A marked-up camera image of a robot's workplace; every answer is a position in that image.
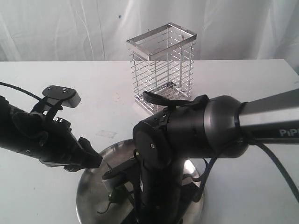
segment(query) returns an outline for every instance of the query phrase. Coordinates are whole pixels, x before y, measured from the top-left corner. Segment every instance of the white tabletop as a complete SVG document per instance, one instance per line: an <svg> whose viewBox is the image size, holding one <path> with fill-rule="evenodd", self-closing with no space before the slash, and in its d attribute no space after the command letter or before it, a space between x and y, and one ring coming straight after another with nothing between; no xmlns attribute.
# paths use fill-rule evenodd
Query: white tabletop
<svg viewBox="0 0 299 224"><path fill-rule="evenodd" d="M82 99L79 106L57 115L69 120L74 135L88 138L98 152L131 138L134 125L148 116L134 102L130 72L129 62L0 63L2 82L37 95L50 84L76 89ZM298 75L284 60L195 61L193 77L193 97L230 95L252 101L299 88ZM0 95L26 111L36 103L2 86ZM299 146L270 148L299 185ZM200 160L196 163L203 168ZM77 224L75 198L81 174L48 168L0 148L0 223ZM201 223L297 224L298 209L272 161L261 149L250 147L240 158L216 162L206 184Z"/></svg>

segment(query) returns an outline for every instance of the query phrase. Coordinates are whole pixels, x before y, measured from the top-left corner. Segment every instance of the white backdrop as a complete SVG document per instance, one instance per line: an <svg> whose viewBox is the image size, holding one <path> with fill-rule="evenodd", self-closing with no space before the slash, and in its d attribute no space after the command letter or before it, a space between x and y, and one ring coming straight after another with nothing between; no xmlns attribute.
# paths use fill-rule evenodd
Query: white backdrop
<svg viewBox="0 0 299 224"><path fill-rule="evenodd" d="M122 61L125 41L174 22L196 60L286 59L299 72L299 0L0 0L0 61Z"/></svg>

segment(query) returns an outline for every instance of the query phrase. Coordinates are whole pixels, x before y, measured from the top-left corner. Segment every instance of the metal wire basket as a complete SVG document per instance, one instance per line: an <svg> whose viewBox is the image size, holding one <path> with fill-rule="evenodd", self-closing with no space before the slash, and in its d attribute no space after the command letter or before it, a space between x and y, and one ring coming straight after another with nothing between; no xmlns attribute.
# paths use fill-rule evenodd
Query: metal wire basket
<svg viewBox="0 0 299 224"><path fill-rule="evenodd" d="M127 40L135 99L151 114L163 107L145 102L144 91L172 100L191 97L195 39L196 33L169 23Z"/></svg>

